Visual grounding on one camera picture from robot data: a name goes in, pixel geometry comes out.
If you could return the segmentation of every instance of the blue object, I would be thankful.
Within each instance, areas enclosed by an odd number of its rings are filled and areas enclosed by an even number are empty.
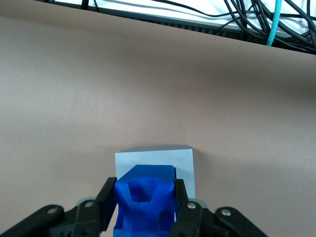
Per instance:
[[[281,4],[282,4],[282,0],[276,0],[275,12],[273,15],[271,30],[270,30],[268,41],[267,41],[268,46],[272,45],[273,40],[276,37],[277,25],[278,25],[278,22],[280,20],[280,15],[281,15]]]
[[[172,165],[136,165],[114,188],[118,219],[114,237],[167,237],[174,223]]]

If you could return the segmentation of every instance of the metal screw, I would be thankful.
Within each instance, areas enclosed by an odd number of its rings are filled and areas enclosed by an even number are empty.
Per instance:
[[[196,204],[194,203],[194,202],[189,202],[188,203],[188,208],[189,209],[195,209],[197,206],[196,206]]]
[[[91,207],[91,206],[93,206],[92,201],[86,202],[86,204],[84,205],[84,207]]]
[[[57,211],[57,207],[51,208],[47,211],[48,214],[53,214]]]
[[[231,212],[230,212],[229,210],[227,210],[227,209],[223,209],[223,210],[222,210],[222,214],[223,214],[224,216],[230,216],[230,215],[231,215]]]

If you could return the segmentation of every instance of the cable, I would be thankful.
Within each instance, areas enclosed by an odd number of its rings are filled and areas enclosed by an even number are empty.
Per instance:
[[[262,37],[262,36],[260,36],[260,35],[255,35],[253,32],[251,32],[250,30],[248,30],[247,28],[245,28],[238,20],[237,20],[237,18],[236,18],[236,16],[234,15],[234,13],[233,13],[233,10],[232,10],[232,8],[231,8],[231,6],[229,5],[229,3],[228,3],[228,1],[227,0],[224,0],[224,2],[225,2],[225,4],[226,4],[226,6],[227,6],[227,8],[228,8],[228,11],[230,12],[230,14],[231,14],[231,16],[232,16],[232,18],[233,18],[233,20],[235,21],[235,23],[242,29],[242,30],[244,30],[245,32],[247,32],[249,35],[252,35],[252,36],[254,36],[254,37],[257,37],[257,38],[260,38],[260,39],[264,39],[264,37]],[[232,0],[232,3],[233,3],[233,5],[234,5],[234,7],[237,9],[237,11],[238,11],[238,7],[236,7],[236,3]],[[254,27],[254,28],[256,28],[253,24],[251,24],[246,18],[245,18],[245,16],[243,16],[240,12],[239,12],[239,14],[240,14],[240,16],[242,17],[242,18],[244,18],[247,22],[248,22],[248,24],[252,27]],[[262,34],[262,31],[260,31],[258,28],[256,28],[256,31],[257,32],[259,32],[260,34]]]
[[[37,0],[45,1],[52,4],[56,4],[57,0]],[[85,10],[94,10],[94,7],[89,7],[89,0],[81,0],[81,8]],[[98,6],[98,1],[93,0],[95,9],[100,12]],[[225,5],[228,9],[227,13],[211,15],[195,9],[191,6],[187,6],[181,3],[173,2],[173,0],[152,0],[156,2],[162,2],[165,4],[174,5],[177,7],[186,8],[188,10],[203,14],[204,16],[211,18],[219,18],[230,16],[230,18],[225,17],[226,23],[219,26],[215,30],[207,31],[210,34],[218,35],[221,30],[223,30],[227,25],[231,23],[237,24],[240,28],[239,34],[224,34],[226,37],[233,37],[235,39],[256,42],[260,44],[272,45],[275,47],[282,47],[287,49],[292,49],[305,53],[316,54],[316,26],[313,21],[316,21],[315,16],[311,16],[311,0],[307,0],[307,11],[306,13],[299,8],[292,0],[285,0],[293,9],[297,11],[298,14],[288,14],[280,12],[280,5],[282,0],[276,0],[276,8],[274,12],[270,12],[262,0],[251,0],[251,7],[246,10],[244,0],[224,0]],[[283,23],[283,19],[295,19],[301,18],[305,19],[308,23],[308,31],[302,34],[289,28]],[[258,20],[259,26],[255,24],[254,20]],[[280,36],[277,34],[277,29],[280,28],[288,36]]]
[[[262,5],[263,11],[266,14],[266,16],[270,19],[273,20],[273,14],[267,9],[267,7],[263,4]],[[302,37],[300,34],[298,34],[297,32],[293,31],[292,29],[288,28],[285,24],[283,24],[282,22],[278,23],[278,26],[280,27],[280,29],[282,29],[284,32],[288,33],[289,35],[291,35],[292,37],[297,38],[300,41],[303,41],[304,43],[310,44],[310,42],[308,41],[308,39]]]
[[[195,12],[198,12],[200,14],[203,14],[205,16],[209,16],[209,17],[221,17],[221,16],[229,16],[230,13],[223,13],[223,14],[219,14],[219,15],[210,15],[210,14],[206,14],[205,12],[202,12],[200,10],[197,10],[193,7],[190,7],[190,6],[187,6],[187,5],[184,5],[184,4],[181,4],[181,3],[177,3],[177,2],[173,2],[173,1],[168,1],[168,0],[152,0],[152,1],[157,1],[157,2],[162,2],[162,3],[166,3],[166,4],[170,4],[170,5],[173,5],[173,6],[179,6],[179,7],[183,7],[183,8],[186,8],[186,9],[189,9],[189,10],[192,10],[192,11],[195,11]]]
[[[296,10],[299,14],[301,14],[304,17],[308,25],[311,27],[312,31],[316,34],[316,25],[311,20],[311,18],[291,0],[284,0],[284,1],[286,1],[294,10]]]
[[[251,10],[251,8],[254,7],[254,5],[255,5],[255,3],[253,3],[246,12],[249,12]],[[217,35],[224,27],[226,27],[227,25],[229,25],[229,24],[231,24],[233,22],[234,22],[234,20],[231,20],[231,21],[225,23],[224,25],[221,25],[213,34]]]
[[[266,32],[269,32],[270,31],[270,25],[268,24],[267,18],[266,18],[265,13],[264,13],[264,11],[262,9],[261,1],[255,0],[255,3],[258,5],[260,16],[261,16],[261,18],[262,18],[262,20],[264,22],[264,25],[265,25],[265,28],[266,28]]]
[[[97,3],[97,0],[93,0],[94,1],[94,5],[95,5],[95,8],[97,10],[97,12],[100,12],[100,9],[98,7],[98,3]]]
[[[243,2],[243,0],[237,0],[237,5],[238,5],[239,10],[242,12],[242,14],[246,15],[246,8],[245,8],[245,3]],[[247,22],[240,17],[239,17],[239,19],[240,19],[241,24],[245,28],[247,28]],[[246,34],[244,33],[244,31],[241,31],[240,36],[242,39],[244,39],[244,40],[246,39]]]
[[[276,0],[275,13],[273,15],[272,26],[269,33],[267,46],[271,46],[277,34],[277,25],[280,20],[282,0]]]
[[[306,2],[306,13],[307,15],[310,17],[311,16],[311,0],[307,0]],[[314,45],[314,48],[316,49],[316,37],[315,37],[315,33],[312,31],[311,27],[309,26],[308,27],[309,29],[309,33],[310,33],[310,36],[311,36],[311,40],[313,42],[313,45]]]

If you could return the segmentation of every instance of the beige surface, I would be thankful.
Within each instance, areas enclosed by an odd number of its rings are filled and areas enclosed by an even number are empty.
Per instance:
[[[31,0],[0,31],[0,233],[97,194],[115,152],[187,144],[210,210],[315,236],[315,56]]]

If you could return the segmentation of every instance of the teal cable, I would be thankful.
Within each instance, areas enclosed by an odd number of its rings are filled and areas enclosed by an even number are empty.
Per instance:
[[[271,26],[271,30],[270,30],[268,41],[267,41],[268,46],[272,45],[273,40],[276,37],[277,25],[278,25],[278,21],[280,20],[280,15],[281,15],[281,4],[282,4],[282,0],[276,0],[276,7],[275,7],[275,12],[273,14],[272,26]]]

